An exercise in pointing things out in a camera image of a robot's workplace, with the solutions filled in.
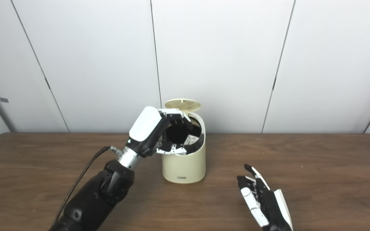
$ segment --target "white robotic hand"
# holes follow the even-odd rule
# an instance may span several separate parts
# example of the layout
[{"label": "white robotic hand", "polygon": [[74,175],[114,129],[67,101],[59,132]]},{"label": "white robotic hand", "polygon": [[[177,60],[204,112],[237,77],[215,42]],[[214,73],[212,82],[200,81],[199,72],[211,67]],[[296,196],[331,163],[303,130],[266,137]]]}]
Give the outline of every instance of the white robotic hand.
[{"label": "white robotic hand", "polygon": [[132,150],[133,158],[139,158],[139,156],[145,158],[155,152],[186,155],[187,152],[191,151],[188,147],[160,140],[169,124],[172,123],[185,126],[188,130],[193,129],[188,115],[177,108],[156,109],[145,107],[129,131],[126,151]]},{"label": "white robotic hand", "polygon": [[293,231],[282,191],[272,192],[254,167],[248,164],[244,167],[254,178],[239,175],[238,186],[258,225],[263,231]]}]

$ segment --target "robotic hand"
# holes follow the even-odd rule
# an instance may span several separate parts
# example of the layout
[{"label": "robotic hand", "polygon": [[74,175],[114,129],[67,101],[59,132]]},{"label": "robotic hand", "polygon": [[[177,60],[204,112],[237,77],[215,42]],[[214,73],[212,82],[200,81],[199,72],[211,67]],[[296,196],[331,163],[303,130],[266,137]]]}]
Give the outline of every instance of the robotic hand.
[{"label": "robotic hand", "polygon": [[142,159],[155,152],[186,155],[189,151],[186,146],[177,146],[167,140],[160,141],[170,123],[184,125],[189,130],[193,128],[188,115],[176,108],[146,107],[129,131],[129,139],[123,150],[109,146],[95,155],[99,156],[110,149],[119,157],[109,161],[104,170],[85,183],[66,204],[63,215],[54,222],[50,231],[97,230],[115,205],[128,194],[134,183],[134,169]]},{"label": "robotic hand", "polygon": [[281,190],[271,191],[261,174],[252,166],[245,169],[253,178],[238,176],[238,186],[252,215],[263,231],[293,231],[291,216]]}]

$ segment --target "robot finger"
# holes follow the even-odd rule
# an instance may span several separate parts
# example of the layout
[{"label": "robot finger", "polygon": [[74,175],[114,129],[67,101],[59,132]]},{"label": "robot finger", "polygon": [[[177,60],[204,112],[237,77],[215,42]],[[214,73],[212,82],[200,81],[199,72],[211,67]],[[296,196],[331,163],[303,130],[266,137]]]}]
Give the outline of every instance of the robot finger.
[{"label": "robot finger", "polygon": [[245,164],[244,165],[244,168],[252,173],[252,175],[254,176],[255,179],[261,179],[263,181],[263,184],[267,187],[268,190],[270,190],[268,184],[266,183],[266,181],[263,179],[262,175],[254,168],[252,167],[251,165],[248,165],[248,164]]},{"label": "robot finger", "polygon": [[256,193],[254,192],[255,180],[240,175],[237,176],[237,179],[239,189],[241,190],[241,194],[245,199],[245,202],[248,205],[248,208],[251,211],[252,216],[258,222],[258,225],[260,227],[269,225],[269,221],[261,211],[261,205],[257,200]]}]

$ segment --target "black and white robotic hand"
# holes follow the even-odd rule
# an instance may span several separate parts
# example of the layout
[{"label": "black and white robotic hand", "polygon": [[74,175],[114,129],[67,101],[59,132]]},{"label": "black and white robotic hand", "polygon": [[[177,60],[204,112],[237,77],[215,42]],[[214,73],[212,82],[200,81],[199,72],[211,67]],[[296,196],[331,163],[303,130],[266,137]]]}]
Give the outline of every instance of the black and white robotic hand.
[{"label": "black and white robotic hand", "polygon": [[271,191],[254,167],[245,164],[245,169],[253,178],[239,175],[238,186],[258,225],[263,231],[293,231],[291,215],[282,191]]}]

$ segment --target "open lid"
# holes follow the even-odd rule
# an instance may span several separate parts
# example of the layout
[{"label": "open lid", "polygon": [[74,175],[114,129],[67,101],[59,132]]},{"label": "open lid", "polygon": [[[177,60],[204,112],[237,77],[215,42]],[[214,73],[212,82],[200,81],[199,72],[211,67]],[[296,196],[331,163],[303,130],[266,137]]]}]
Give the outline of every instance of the open lid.
[{"label": "open lid", "polygon": [[166,108],[178,108],[181,111],[196,111],[201,108],[197,101],[187,98],[174,98],[165,103]]}]

